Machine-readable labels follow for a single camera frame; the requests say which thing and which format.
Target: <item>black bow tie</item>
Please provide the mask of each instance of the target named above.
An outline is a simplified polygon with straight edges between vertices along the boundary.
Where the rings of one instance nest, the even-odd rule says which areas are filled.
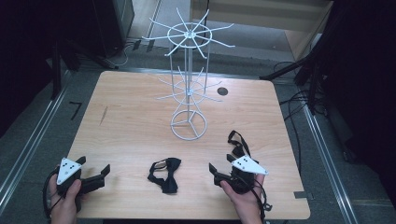
[[[158,163],[161,162],[164,162],[165,165],[160,167],[155,167]],[[178,168],[180,163],[181,160],[178,158],[168,158],[163,161],[157,161],[152,163],[151,168],[149,169],[148,180],[161,186],[161,188],[163,189],[163,193],[176,193],[177,183],[176,180],[174,179],[174,172]],[[168,170],[168,177],[166,178],[166,180],[154,176],[154,171],[163,169],[165,167]]]

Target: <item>human hand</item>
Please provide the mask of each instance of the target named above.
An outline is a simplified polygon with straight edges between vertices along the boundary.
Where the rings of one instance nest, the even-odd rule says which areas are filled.
[[[264,182],[264,175],[256,175],[255,179],[257,182],[255,183],[254,191],[256,191],[257,195],[261,196],[262,187],[260,185]],[[231,202],[233,202],[236,213],[243,224],[262,224],[260,208],[257,203],[257,198],[253,192],[249,191],[245,194],[238,194],[233,191],[233,188],[227,183],[227,181],[223,180],[220,184],[224,192],[231,199]]]
[[[50,204],[52,224],[74,224],[77,223],[77,208],[75,199],[81,188],[81,180],[77,179],[67,190],[65,198],[58,195],[56,189],[56,179],[58,175],[53,175],[49,180],[49,192],[51,195]]]

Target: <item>white wire rack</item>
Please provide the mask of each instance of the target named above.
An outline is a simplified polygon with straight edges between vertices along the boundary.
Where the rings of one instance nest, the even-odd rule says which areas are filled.
[[[159,37],[143,37],[147,40],[157,40],[167,38],[170,41],[169,53],[165,54],[170,58],[172,82],[160,79],[161,82],[172,87],[172,94],[160,97],[159,100],[173,97],[178,102],[178,107],[173,113],[171,120],[172,132],[179,138],[184,140],[195,140],[200,138],[206,131],[207,121],[202,113],[199,104],[204,99],[220,102],[220,100],[208,97],[206,89],[220,84],[207,85],[207,73],[209,67],[210,44],[212,42],[221,44],[227,48],[234,46],[226,45],[213,38],[213,32],[230,28],[233,24],[225,27],[209,29],[203,25],[203,21],[207,17],[209,10],[201,18],[199,22],[185,22],[181,17],[178,9],[177,15],[180,17],[181,23],[174,26],[168,26],[150,19],[154,24],[168,28],[168,32],[164,36]],[[184,49],[184,71],[177,67],[179,76],[174,75],[172,55],[178,50]],[[201,56],[206,60],[205,77],[202,78],[201,71],[194,75],[192,71],[192,52],[198,50]]]

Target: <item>white triangular marker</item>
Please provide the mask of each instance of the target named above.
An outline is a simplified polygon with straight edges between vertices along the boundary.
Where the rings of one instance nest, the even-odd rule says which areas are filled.
[[[257,162],[252,160],[249,156],[243,156],[235,161],[232,161],[231,164],[238,168],[241,171],[253,173],[253,174],[262,174],[268,175],[268,171],[262,168]]]
[[[67,180],[67,178],[77,172],[80,168],[81,164],[78,164],[75,161],[70,161],[67,158],[63,158],[61,166],[59,167],[59,174],[56,183],[58,185],[61,185],[64,181]]]

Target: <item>black circular hole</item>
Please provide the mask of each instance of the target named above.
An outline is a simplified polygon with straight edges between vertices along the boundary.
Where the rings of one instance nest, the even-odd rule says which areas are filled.
[[[218,94],[219,95],[227,95],[228,94],[228,90],[225,89],[224,87],[220,87],[220,88],[218,88]]]

